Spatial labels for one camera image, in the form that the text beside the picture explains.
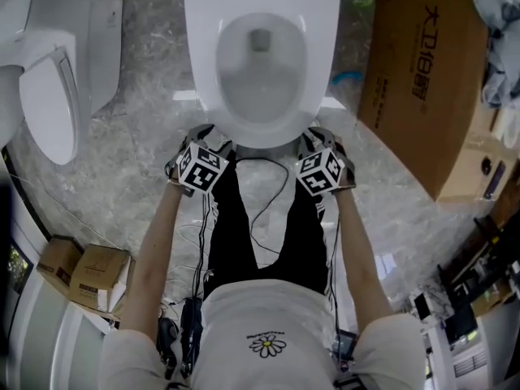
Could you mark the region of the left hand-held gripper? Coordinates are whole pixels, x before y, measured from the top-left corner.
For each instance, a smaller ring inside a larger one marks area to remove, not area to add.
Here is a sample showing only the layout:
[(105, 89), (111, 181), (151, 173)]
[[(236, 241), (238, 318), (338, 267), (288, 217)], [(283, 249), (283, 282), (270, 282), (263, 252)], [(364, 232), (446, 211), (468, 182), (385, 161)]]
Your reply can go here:
[(203, 140), (214, 129), (213, 124), (200, 124), (188, 131), (184, 148), (165, 165), (169, 182), (180, 186), (184, 195), (209, 194), (223, 175), (229, 161), (236, 157), (236, 144), (225, 141), (217, 153), (209, 150)]

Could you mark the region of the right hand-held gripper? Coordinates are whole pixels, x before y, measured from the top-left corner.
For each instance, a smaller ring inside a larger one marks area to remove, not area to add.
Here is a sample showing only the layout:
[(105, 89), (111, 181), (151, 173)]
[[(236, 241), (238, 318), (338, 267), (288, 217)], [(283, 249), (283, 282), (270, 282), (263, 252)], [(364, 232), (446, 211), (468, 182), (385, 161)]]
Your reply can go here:
[(337, 190), (354, 189), (355, 166), (344, 155), (335, 151), (336, 137), (322, 127), (308, 130), (320, 140), (324, 149), (314, 152), (313, 141), (303, 133), (297, 144), (296, 177), (311, 196)]

